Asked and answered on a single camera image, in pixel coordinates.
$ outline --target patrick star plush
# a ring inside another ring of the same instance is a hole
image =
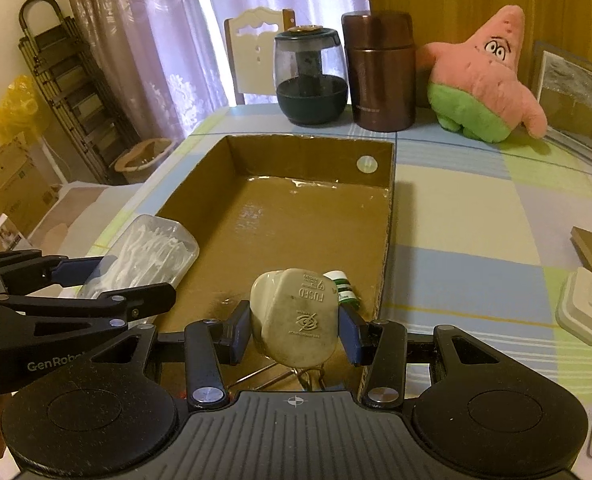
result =
[[[443,128],[485,142],[501,142],[520,123],[543,137],[546,116],[518,81],[525,29],[519,6],[505,6],[464,43],[428,43],[418,70],[431,68],[427,95]]]

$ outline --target brown metal thermos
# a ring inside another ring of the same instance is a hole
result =
[[[415,45],[407,12],[343,14],[353,120],[375,132],[415,121]]]

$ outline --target black circular motor housing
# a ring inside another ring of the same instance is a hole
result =
[[[418,437],[454,468],[483,478],[540,478],[573,465],[588,431],[581,403],[471,340],[481,348],[474,354],[489,349],[493,358],[476,364],[451,360],[444,378],[415,401],[411,422]]]
[[[154,330],[140,332],[146,337]],[[130,336],[106,352],[81,356],[13,397],[2,429],[21,468],[49,476],[106,476],[165,445],[177,410],[172,397],[144,377],[142,361],[130,360],[139,353],[136,346],[148,346],[141,339]]]

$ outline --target table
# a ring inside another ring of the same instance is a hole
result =
[[[104,254],[139,214],[156,214],[223,135],[262,132],[395,142],[394,224],[381,317],[419,333],[456,325],[557,381],[592,420],[592,347],[561,329],[554,315],[564,279],[581,265],[571,228],[592,231],[592,167],[525,132],[491,145],[442,130],[424,109],[408,130],[378,134],[353,124],[349,109],[329,126],[304,128],[277,105],[222,108],[143,184],[89,255]],[[410,365],[407,394],[429,384],[428,367]],[[574,472],[592,480],[585,450]]]

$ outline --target plush toy's eye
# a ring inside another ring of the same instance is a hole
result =
[[[492,41],[490,41],[489,43],[487,43],[487,44],[484,46],[484,49],[485,49],[487,52],[491,52],[492,54],[495,54],[495,51],[496,51],[496,49],[497,49],[497,48],[498,48],[498,42],[497,42],[497,41],[495,41],[495,40],[492,40]]]

